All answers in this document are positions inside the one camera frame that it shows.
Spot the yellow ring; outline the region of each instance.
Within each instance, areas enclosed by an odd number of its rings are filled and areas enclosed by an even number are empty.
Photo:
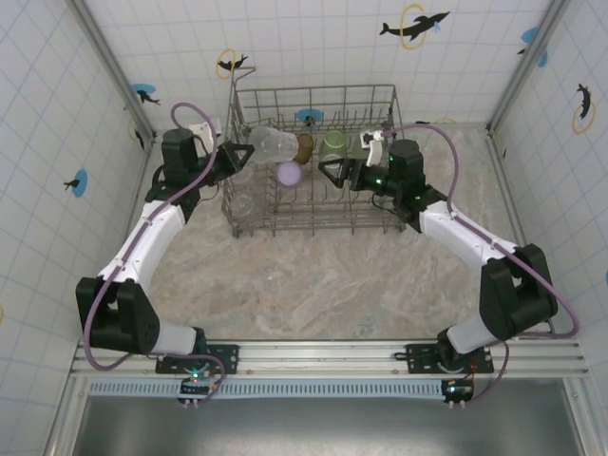
[[[406,44],[406,42],[403,41],[403,20],[406,18],[406,14],[408,14],[408,11],[411,10],[412,8],[417,8],[421,12],[425,12],[425,9],[422,8],[420,5],[418,5],[417,3],[412,3],[411,5],[406,7],[403,10],[403,13],[401,14],[401,23],[399,24],[399,26],[400,26],[399,27],[399,37],[401,38],[401,46],[403,46],[403,49],[407,49],[407,50],[415,50],[415,49],[419,48],[421,45],[423,45],[425,43],[425,39],[427,39],[427,33],[425,32],[422,35],[422,40],[420,40],[420,43],[418,43],[414,47],[408,46]]]
[[[226,76],[222,76],[221,74],[219,74],[219,61],[228,52],[232,53],[232,66],[230,68],[230,72]],[[237,53],[235,52],[234,49],[232,49],[231,47],[228,47],[227,49],[223,50],[221,52],[221,54],[219,55],[219,57],[218,57],[218,61],[216,62],[216,74],[218,75],[218,77],[220,79],[228,79],[230,76],[232,76],[232,73],[235,72],[235,65],[236,64],[237,64]]]
[[[593,116],[591,116],[591,122],[582,130],[577,130],[577,116],[582,111],[582,106],[577,107],[577,110],[574,111],[574,117],[572,118],[572,131],[574,131],[576,135],[582,135],[583,133],[586,133],[587,130],[591,128],[591,125],[593,125],[593,122],[596,121],[596,114],[598,114],[598,111],[596,110],[596,104],[591,102],[591,107],[593,107]]]
[[[131,138],[131,141],[137,140],[135,133],[133,133],[134,131],[135,131],[135,123],[133,122],[133,119],[129,119],[129,122],[126,125],[126,132],[128,133],[129,138]]]

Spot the white tile wall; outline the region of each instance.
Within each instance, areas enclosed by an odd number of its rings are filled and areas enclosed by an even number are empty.
[[[161,106],[143,107],[162,129],[183,100],[224,118],[229,81],[215,66],[226,48],[257,67],[243,86],[393,83],[404,121],[487,122],[522,59],[522,34],[540,22],[549,0],[418,2],[425,14],[450,15],[415,50],[402,48],[398,36],[379,36],[383,22],[399,27],[408,3],[395,0],[87,3],[129,81],[157,88]],[[420,14],[411,11],[405,24]],[[445,96],[431,100],[436,94]]]
[[[143,152],[65,2],[0,2],[0,62],[0,454],[40,455],[81,334],[75,285],[119,248]],[[76,199],[63,182],[82,167]]]
[[[551,275],[578,311],[580,338],[608,413],[608,14],[577,0],[549,44],[501,134],[504,165],[528,241],[548,254]],[[575,134],[588,86],[597,117]],[[593,107],[582,126],[593,116]]]

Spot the white clip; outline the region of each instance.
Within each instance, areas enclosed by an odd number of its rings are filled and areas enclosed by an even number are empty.
[[[121,271],[124,271],[124,261],[119,256],[114,258],[114,262],[116,263],[117,268],[121,268]]]

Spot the metal wire basket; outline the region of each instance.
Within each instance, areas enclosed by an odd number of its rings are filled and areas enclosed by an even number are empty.
[[[296,188],[282,187],[275,166],[249,165],[223,184],[222,211],[233,236],[265,229],[273,235],[282,230],[317,230],[382,227],[405,229],[384,199],[372,192],[335,188],[318,169],[318,145],[325,133],[339,129],[347,135],[347,157],[360,131],[395,127],[393,112],[401,125],[399,101],[394,85],[323,85],[293,88],[238,88],[238,81],[255,71],[246,70],[231,83],[227,138],[247,143],[252,128],[266,125],[282,131],[307,133],[314,139],[311,160],[302,166],[304,178]],[[322,112],[322,117],[298,118],[298,111]],[[388,162],[384,144],[383,164]]]

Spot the brown cup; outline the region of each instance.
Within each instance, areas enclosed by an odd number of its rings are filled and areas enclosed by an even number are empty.
[[[301,165],[308,163],[313,156],[314,139],[305,133],[297,137],[297,155],[294,160]]]

